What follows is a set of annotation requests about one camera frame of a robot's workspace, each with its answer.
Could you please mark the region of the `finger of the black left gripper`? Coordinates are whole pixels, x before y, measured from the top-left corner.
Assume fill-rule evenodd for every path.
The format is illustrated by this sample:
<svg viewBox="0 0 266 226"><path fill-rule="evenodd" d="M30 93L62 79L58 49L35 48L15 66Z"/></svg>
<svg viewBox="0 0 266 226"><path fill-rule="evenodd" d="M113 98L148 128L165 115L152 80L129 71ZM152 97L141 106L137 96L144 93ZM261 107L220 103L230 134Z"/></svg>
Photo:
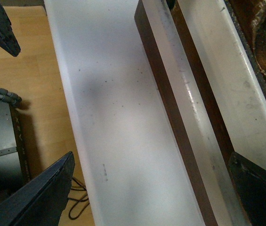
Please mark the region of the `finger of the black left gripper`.
<svg viewBox="0 0 266 226"><path fill-rule="evenodd" d="M0 226L57 226L75 167L68 152L0 204Z"/></svg>

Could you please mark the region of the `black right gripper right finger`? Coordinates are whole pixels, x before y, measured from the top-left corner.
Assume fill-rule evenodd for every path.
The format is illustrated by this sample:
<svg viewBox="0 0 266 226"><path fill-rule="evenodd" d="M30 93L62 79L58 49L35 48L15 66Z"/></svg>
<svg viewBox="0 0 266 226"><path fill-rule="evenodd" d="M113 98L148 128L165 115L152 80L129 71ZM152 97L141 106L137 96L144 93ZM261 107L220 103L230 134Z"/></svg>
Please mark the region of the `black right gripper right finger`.
<svg viewBox="0 0 266 226"><path fill-rule="evenodd" d="M266 226L266 170L237 152L231 154L228 169L250 224Z"/></svg>

